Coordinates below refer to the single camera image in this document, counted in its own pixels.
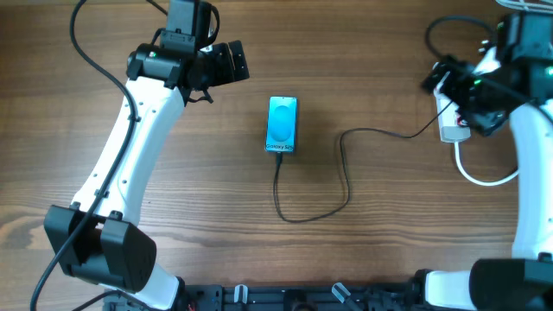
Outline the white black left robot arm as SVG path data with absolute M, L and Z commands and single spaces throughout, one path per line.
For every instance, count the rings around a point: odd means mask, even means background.
M 93 171 L 69 206 L 52 206 L 44 229 L 52 267 L 105 287 L 145 310 L 190 310 L 184 281 L 156 261 L 156 243 L 139 229 L 145 188 L 173 125 L 209 89 L 249 76 L 240 41 L 217 42 L 218 10 L 173 1 L 167 23 L 127 61 L 124 101 Z

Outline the blue Galaxy S25 smartphone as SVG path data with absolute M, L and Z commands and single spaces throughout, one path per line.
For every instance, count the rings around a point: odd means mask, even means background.
M 270 97 L 264 144 L 267 152 L 295 151 L 297 111 L 297 98 Z

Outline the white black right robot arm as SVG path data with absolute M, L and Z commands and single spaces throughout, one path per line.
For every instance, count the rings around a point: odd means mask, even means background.
M 440 53 L 422 88 L 456 105 L 461 126 L 490 136 L 509 124 L 518 166 L 518 224 L 509 258 L 477 260 L 470 270 L 422 276 L 419 301 L 461 310 L 552 308 L 552 9 L 526 4 L 489 34 L 476 66 Z

